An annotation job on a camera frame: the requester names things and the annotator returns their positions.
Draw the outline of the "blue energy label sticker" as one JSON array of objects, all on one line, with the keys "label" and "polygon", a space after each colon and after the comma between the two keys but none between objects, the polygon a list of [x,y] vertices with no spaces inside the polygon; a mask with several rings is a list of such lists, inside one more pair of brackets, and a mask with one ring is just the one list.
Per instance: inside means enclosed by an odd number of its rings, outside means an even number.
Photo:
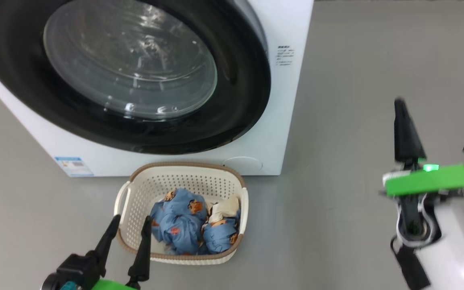
[{"label": "blue energy label sticker", "polygon": [[94,174],[79,157],[54,157],[59,167],[70,177],[93,177]]}]

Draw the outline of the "white front-load washing machine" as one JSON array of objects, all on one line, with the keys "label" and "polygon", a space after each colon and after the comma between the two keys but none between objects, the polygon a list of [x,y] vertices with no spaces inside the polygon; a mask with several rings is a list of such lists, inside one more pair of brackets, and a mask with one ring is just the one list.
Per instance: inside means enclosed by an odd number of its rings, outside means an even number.
[{"label": "white front-load washing machine", "polygon": [[[241,137],[223,146],[182,155],[124,151],[77,137],[56,127],[12,97],[2,85],[0,101],[53,160],[54,157],[79,157],[94,177],[130,176],[141,166],[160,162],[196,162],[222,166],[224,160],[240,156],[256,158],[263,163],[259,172],[242,176],[278,176],[282,172],[290,126],[295,116],[294,105],[314,0],[247,1],[265,37],[272,85],[269,101],[257,123]],[[291,66],[276,66],[278,46],[295,49]]]}]

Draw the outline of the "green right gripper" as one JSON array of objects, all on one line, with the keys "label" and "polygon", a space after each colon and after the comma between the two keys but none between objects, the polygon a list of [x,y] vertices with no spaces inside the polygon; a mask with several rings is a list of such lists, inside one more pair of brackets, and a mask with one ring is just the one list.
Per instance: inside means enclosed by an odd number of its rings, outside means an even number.
[{"label": "green right gripper", "polygon": [[[427,156],[403,98],[395,99],[394,112],[394,159],[418,165]],[[429,246],[441,236],[435,207],[464,196],[464,164],[386,173],[379,194],[396,203],[397,239],[407,247]]]}]

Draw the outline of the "round black washing machine door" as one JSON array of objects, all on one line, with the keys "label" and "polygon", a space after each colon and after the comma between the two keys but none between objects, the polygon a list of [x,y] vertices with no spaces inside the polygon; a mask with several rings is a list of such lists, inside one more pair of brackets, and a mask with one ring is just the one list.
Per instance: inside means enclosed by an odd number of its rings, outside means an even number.
[{"label": "round black washing machine door", "polygon": [[247,0],[0,0],[0,85],[94,143],[204,152],[265,111],[261,32]]}]

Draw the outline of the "printed text label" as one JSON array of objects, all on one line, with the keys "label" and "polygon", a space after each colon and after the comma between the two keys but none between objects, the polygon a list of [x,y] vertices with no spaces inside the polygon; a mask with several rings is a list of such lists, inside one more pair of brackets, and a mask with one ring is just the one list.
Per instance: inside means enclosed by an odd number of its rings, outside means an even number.
[{"label": "printed text label", "polygon": [[295,57],[295,49],[291,46],[278,46],[275,55],[276,66],[291,66]]}]

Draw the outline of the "cream perforated laundry basket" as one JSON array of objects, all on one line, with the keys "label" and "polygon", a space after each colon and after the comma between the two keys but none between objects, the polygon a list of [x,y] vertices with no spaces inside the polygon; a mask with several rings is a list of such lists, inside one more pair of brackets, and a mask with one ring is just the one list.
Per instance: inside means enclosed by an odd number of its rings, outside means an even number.
[{"label": "cream perforated laundry basket", "polygon": [[232,247],[217,255],[168,255],[164,242],[151,241],[151,260],[177,265],[218,265],[229,261],[243,240],[249,214],[249,195],[243,177],[234,169],[203,163],[152,163],[137,169],[118,191],[114,215],[120,215],[116,239],[127,252],[136,255],[144,220],[154,203],[173,189],[187,189],[207,202],[237,197],[240,203],[238,238]]}]

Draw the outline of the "cream garment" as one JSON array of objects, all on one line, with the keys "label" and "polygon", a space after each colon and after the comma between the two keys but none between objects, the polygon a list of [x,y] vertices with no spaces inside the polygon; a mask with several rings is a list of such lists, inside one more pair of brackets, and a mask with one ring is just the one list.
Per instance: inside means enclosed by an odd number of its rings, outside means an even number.
[{"label": "cream garment", "polygon": [[211,226],[224,224],[227,218],[237,219],[240,211],[239,198],[233,196],[222,202],[215,203],[210,208],[208,223]]}]

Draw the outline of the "round white filter cover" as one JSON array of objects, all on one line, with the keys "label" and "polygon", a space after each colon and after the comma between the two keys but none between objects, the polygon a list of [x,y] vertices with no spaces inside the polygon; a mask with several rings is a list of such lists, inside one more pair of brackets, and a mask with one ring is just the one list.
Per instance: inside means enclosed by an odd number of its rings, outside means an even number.
[{"label": "round white filter cover", "polygon": [[222,165],[234,169],[242,175],[254,174],[263,168],[263,163],[260,160],[246,156],[226,159]]}]

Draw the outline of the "blue garment with orange prints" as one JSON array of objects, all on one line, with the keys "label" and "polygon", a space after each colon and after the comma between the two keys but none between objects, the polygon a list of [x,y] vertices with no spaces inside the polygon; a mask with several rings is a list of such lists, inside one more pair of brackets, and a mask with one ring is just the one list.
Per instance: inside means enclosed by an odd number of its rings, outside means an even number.
[{"label": "blue garment with orange prints", "polygon": [[177,188],[153,205],[152,234],[158,242],[166,244],[168,255],[197,255],[207,215],[203,196]]}]

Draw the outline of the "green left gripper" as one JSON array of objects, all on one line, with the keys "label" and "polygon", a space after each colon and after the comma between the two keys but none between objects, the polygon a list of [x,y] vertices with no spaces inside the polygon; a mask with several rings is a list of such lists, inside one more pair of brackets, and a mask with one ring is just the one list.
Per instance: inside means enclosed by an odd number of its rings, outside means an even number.
[{"label": "green left gripper", "polygon": [[[106,268],[110,246],[114,237],[117,235],[120,221],[121,215],[115,215],[114,218],[112,218],[108,228],[105,230],[105,233],[103,233],[94,249],[98,269]],[[141,290],[140,283],[148,281],[150,275],[151,228],[152,218],[147,216],[141,230],[140,246],[137,250],[134,263],[128,270],[130,279],[127,284],[100,279],[91,290]]]}]

